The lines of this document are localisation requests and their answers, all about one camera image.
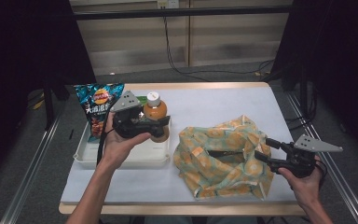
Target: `wall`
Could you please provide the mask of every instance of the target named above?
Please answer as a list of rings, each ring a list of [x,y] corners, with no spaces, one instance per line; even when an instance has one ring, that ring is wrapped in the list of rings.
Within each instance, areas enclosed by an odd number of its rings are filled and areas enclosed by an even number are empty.
[[[157,1],[98,4],[72,1],[74,12],[155,9]],[[180,7],[290,5],[289,0],[181,0]],[[168,18],[172,59],[177,67],[260,62],[275,57],[287,14]],[[79,21],[96,75],[170,67],[162,18]]]

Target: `wooden table edge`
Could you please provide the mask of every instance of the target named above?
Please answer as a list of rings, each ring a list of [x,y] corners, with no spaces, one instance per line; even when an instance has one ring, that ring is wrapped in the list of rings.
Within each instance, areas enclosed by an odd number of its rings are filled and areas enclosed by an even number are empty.
[[[234,89],[269,87],[266,82],[180,82],[180,83],[126,83],[124,89],[181,90],[181,89]]]
[[[60,203],[62,214],[70,215],[75,204]],[[141,203],[104,205],[102,214],[140,216],[305,216],[296,202],[283,203]]]

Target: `power outlet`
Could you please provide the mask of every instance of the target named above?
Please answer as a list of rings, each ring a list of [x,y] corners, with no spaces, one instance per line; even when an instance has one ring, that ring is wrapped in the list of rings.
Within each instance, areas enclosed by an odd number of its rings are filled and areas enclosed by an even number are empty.
[[[168,8],[168,0],[158,0],[157,8],[158,9]]]
[[[168,0],[168,8],[179,8],[179,0]]]

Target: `plastic bag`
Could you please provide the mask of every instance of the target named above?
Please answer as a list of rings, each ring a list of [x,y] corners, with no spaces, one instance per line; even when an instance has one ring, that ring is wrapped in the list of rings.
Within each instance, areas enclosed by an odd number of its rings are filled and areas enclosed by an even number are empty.
[[[90,126],[89,142],[101,137],[103,121],[107,109],[113,104],[124,89],[123,83],[76,85],[77,98],[86,114]]]
[[[241,116],[213,128],[187,127],[179,138],[173,161],[196,199],[267,197],[273,173],[255,158],[255,150],[270,156],[270,147],[250,119]]]

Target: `crumpled bag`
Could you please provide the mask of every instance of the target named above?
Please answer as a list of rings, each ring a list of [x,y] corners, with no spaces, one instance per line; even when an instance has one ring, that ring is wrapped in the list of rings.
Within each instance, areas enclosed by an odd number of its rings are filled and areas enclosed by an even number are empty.
[[[255,150],[271,156],[266,138],[244,115],[213,128],[187,127],[179,133],[173,162],[195,199],[253,194],[264,200],[273,173]]]

